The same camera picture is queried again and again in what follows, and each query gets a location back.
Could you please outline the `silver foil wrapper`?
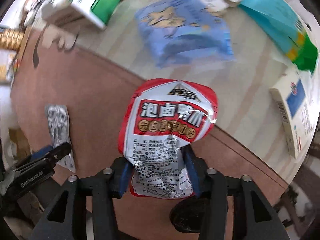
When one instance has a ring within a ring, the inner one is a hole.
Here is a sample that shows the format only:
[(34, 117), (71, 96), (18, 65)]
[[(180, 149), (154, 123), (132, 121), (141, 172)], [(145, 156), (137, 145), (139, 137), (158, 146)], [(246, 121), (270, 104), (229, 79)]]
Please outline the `silver foil wrapper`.
[[(70, 120), (65, 105), (47, 105), (45, 107), (51, 143), (54, 148), (65, 142), (71, 144), (69, 135)], [(71, 172), (76, 172), (76, 165), (71, 151), (58, 164)]]

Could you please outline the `red white snack wrapper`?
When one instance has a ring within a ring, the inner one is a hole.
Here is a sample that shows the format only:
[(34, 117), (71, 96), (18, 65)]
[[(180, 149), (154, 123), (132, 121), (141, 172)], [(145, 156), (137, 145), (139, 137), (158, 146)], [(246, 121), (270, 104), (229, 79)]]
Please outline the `red white snack wrapper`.
[(134, 166), (134, 196), (181, 199), (199, 194), (198, 176), (182, 148), (216, 123), (218, 99), (204, 85), (151, 79), (133, 94), (119, 133), (119, 152)]

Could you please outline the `white blue medicine box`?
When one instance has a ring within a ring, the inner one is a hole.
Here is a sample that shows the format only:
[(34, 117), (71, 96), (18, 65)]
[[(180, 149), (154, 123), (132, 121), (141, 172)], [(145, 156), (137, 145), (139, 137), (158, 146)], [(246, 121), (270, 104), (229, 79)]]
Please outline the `white blue medicine box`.
[(298, 159), (316, 126), (311, 74), (287, 69), (269, 91), (280, 111), (289, 155)]

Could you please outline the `blue snack bag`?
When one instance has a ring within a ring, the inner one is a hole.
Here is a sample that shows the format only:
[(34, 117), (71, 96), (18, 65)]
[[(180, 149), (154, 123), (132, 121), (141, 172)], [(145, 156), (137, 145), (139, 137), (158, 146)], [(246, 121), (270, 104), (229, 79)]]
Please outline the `blue snack bag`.
[(158, 0), (137, 10), (135, 19), (159, 68), (205, 57), (233, 59), (227, 23), (200, 0)]

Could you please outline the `gold foil chocolates box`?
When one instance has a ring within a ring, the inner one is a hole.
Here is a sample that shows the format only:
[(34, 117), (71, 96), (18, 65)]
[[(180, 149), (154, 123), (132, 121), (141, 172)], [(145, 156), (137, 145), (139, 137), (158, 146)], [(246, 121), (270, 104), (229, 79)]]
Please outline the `gold foil chocolates box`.
[(22, 44), (23, 37), (23, 31), (1, 27), (0, 48), (17, 51)]

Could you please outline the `teal green plastic bag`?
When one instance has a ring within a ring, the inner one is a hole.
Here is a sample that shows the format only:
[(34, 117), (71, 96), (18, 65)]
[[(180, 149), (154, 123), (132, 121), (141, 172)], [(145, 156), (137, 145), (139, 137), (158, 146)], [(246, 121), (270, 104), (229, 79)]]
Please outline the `teal green plastic bag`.
[(242, 0), (245, 11), (299, 70), (316, 69), (317, 47), (302, 22), (284, 0)]

